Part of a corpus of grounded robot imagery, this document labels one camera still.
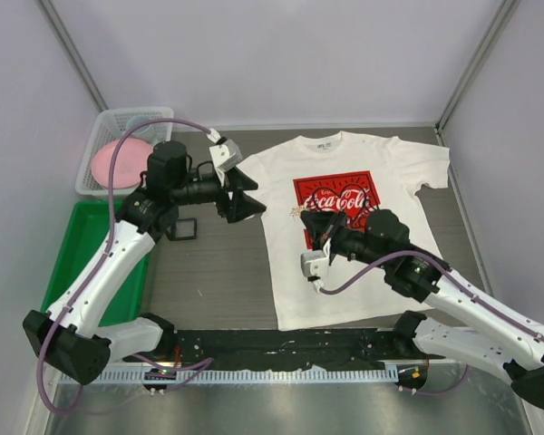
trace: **white wall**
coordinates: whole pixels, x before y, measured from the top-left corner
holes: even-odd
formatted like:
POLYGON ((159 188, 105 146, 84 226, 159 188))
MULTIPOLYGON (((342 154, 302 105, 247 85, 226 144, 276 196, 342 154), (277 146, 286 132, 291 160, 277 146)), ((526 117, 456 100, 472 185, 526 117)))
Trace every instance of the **white wall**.
POLYGON ((437 121, 500 0, 56 0, 111 107, 208 125, 437 121))
POLYGON ((22 321, 42 302, 95 116, 34 2, 0 1, 0 435, 23 433, 36 392, 22 321))
POLYGON ((446 133, 496 295, 544 323, 544 1, 520 3, 446 133))

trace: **gray table surface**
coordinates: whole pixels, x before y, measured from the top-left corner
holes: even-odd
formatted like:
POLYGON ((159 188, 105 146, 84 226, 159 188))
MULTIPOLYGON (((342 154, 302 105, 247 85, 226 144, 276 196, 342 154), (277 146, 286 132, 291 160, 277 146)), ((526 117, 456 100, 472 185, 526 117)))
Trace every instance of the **gray table surface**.
MULTIPOLYGON (((384 137, 437 144, 432 128, 347 129, 384 137)), ((338 129, 245 130, 226 132, 241 148, 254 154, 298 135, 321 138, 338 129)), ((198 163, 209 158, 204 135, 174 135, 198 163)), ((482 288, 465 226, 451 188, 422 188, 418 197, 445 260, 482 288)), ((161 240, 153 252, 143 309, 173 322, 179 329, 277 328, 260 218, 229 225, 214 206, 180 208, 181 218, 197 218, 196 240, 161 240)), ((459 324, 435 310, 427 314, 447 324, 459 324)), ((339 326, 390 327, 397 315, 365 319, 339 326)))

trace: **green tray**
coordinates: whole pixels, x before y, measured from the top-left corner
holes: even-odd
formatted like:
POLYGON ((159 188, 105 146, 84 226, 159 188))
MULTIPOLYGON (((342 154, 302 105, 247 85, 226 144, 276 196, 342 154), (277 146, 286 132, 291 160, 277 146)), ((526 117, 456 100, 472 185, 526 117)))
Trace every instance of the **green tray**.
MULTIPOLYGON (((56 259, 51 281, 44 296, 42 311, 56 301, 81 273, 109 231, 109 203, 81 201, 73 209, 56 259)), ((136 265, 111 300, 99 326, 133 320, 139 314, 149 255, 136 265)))

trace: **white basket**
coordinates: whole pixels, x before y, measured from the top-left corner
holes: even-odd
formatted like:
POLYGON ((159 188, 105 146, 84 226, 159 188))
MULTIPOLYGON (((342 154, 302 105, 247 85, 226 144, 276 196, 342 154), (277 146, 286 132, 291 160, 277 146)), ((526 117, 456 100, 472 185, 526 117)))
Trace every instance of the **white basket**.
MULTIPOLYGON (((125 132, 127 121, 137 115, 145 115, 152 119, 173 118, 173 109, 169 107, 131 107, 126 109, 111 109, 99 113, 92 127, 91 136, 83 154, 79 175, 74 184, 77 193, 95 198, 107 197, 109 191, 92 177, 92 158, 107 143, 119 139, 125 132)), ((155 130, 155 137, 158 140, 171 139, 173 124, 163 122, 161 124, 153 124, 151 127, 155 130)), ((124 198, 134 190, 135 187, 116 188, 113 190, 113 194, 118 198, 124 198)))

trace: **white t-shirt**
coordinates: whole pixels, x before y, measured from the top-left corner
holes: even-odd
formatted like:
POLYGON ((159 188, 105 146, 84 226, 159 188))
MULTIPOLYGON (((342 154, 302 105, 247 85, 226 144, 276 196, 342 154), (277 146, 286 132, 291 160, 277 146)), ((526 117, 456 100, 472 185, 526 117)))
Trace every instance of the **white t-shirt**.
MULTIPOLYGON (((238 167, 259 185, 249 195, 267 206, 262 224, 278 328, 340 324, 429 308, 394 292, 380 269, 340 295, 317 294, 300 270, 300 254, 309 244, 296 212, 299 206, 345 209, 349 227, 362 230, 375 206, 389 208, 409 227, 412 243, 439 256, 415 192, 423 184, 447 188, 448 166, 446 148, 343 131, 322 139, 299 136, 242 161, 238 167)), ((340 286, 364 266, 338 256, 325 288, 340 286)))

